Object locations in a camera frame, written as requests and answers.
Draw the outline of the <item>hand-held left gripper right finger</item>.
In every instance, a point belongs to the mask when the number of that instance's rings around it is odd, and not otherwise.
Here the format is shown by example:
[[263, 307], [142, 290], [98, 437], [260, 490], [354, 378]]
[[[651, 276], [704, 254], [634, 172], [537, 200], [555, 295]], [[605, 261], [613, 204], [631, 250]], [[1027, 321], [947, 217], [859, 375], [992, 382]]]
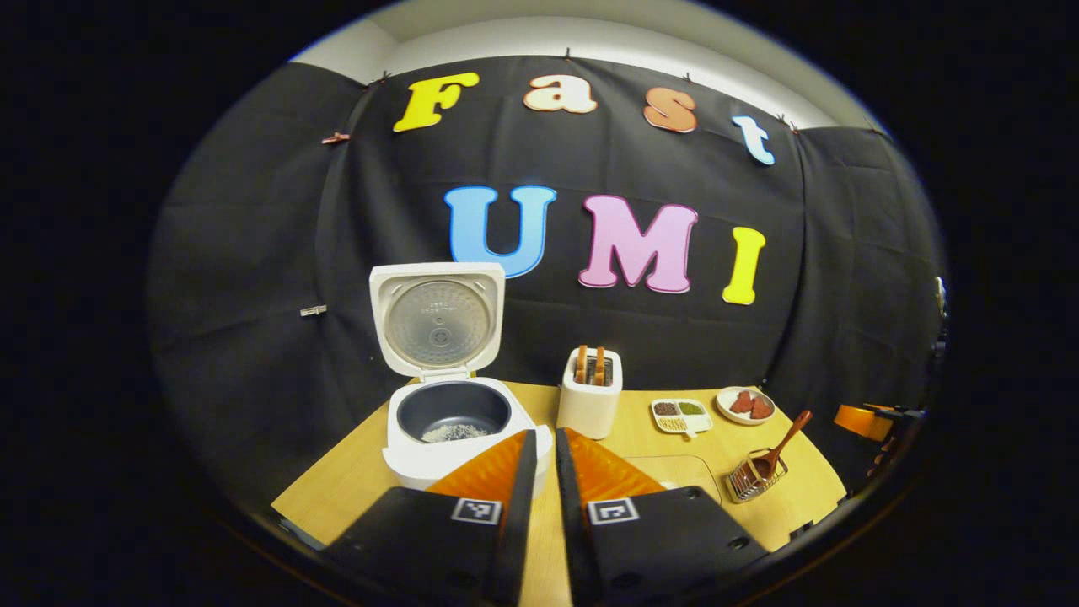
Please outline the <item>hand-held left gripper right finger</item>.
[[556, 431], [556, 473], [577, 606], [716, 604], [766, 556], [702, 487], [664, 488], [577, 431]]

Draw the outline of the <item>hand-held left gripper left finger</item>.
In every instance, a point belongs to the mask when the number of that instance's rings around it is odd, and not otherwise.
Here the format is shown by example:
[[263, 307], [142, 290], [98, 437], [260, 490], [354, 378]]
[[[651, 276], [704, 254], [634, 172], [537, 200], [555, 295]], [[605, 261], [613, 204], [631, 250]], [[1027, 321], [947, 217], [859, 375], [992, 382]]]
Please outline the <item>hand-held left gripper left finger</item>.
[[325, 554], [420, 606], [515, 606], [536, 470], [536, 431], [517, 432], [427, 491], [383, 493]]

